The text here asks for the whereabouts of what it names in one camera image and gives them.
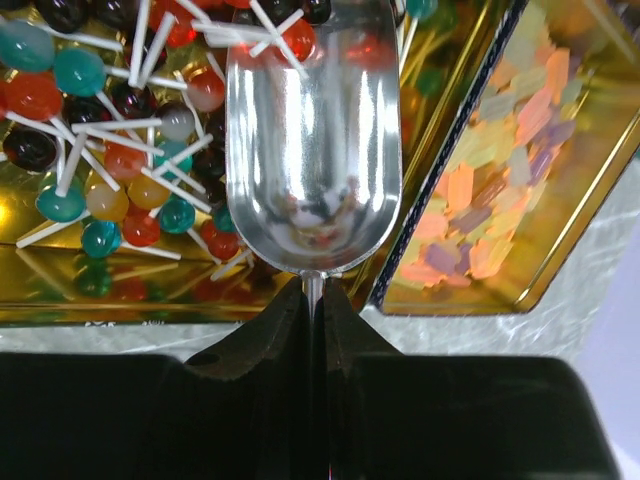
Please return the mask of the tin of pastel candies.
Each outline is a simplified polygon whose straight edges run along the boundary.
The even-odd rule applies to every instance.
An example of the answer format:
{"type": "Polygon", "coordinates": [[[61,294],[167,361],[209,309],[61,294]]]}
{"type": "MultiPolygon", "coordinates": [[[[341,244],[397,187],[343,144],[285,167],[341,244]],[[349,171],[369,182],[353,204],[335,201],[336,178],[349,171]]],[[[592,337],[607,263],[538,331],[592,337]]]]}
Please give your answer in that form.
{"type": "Polygon", "coordinates": [[[531,310],[638,148],[638,45],[609,1],[449,1],[401,86],[404,218],[353,298],[531,310]]]}

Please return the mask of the metal candy scoop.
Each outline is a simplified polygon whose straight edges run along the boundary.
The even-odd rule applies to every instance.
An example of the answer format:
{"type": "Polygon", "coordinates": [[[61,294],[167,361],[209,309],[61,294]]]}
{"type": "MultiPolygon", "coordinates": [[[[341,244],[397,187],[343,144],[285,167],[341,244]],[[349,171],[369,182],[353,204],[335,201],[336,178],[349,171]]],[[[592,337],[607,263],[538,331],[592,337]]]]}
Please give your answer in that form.
{"type": "Polygon", "coordinates": [[[310,307],[325,280],[389,236],[402,194],[399,65],[387,1],[335,1],[302,63],[232,49],[226,192],[236,230],[298,275],[310,307]]]}

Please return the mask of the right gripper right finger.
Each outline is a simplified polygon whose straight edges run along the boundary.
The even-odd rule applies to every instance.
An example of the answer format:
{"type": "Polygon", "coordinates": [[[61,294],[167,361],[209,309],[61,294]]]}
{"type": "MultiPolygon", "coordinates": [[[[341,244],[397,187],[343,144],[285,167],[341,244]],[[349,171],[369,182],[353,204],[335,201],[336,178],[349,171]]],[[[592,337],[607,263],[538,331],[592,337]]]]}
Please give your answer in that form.
{"type": "Polygon", "coordinates": [[[335,479],[616,479],[582,380],[545,356],[405,355],[324,298],[335,479]]]}

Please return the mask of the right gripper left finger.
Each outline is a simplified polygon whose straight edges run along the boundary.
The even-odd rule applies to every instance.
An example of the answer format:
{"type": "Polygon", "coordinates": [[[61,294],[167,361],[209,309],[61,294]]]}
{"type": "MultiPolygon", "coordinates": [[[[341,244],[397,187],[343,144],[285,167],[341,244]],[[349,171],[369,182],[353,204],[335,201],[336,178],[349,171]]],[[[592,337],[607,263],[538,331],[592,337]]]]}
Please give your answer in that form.
{"type": "Polygon", "coordinates": [[[299,280],[188,361],[3,353],[5,479],[309,479],[299,280]]]}

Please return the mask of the tin of round lollipops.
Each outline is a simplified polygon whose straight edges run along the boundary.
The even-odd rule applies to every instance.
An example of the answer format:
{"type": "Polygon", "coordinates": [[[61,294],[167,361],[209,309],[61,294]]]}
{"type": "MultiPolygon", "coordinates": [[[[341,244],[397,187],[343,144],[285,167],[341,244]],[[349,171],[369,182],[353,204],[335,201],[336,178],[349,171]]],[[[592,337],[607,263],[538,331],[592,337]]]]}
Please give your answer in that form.
{"type": "Polygon", "coordinates": [[[3,68],[1,322],[4,326],[239,322],[289,277],[250,259],[229,226],[222,83],[203,37],[183,30],[141,89],[127,82],[135,21],[122,7],[57,51],[99,57],[102,91],[59,90],[52,73],[3,68]]]}

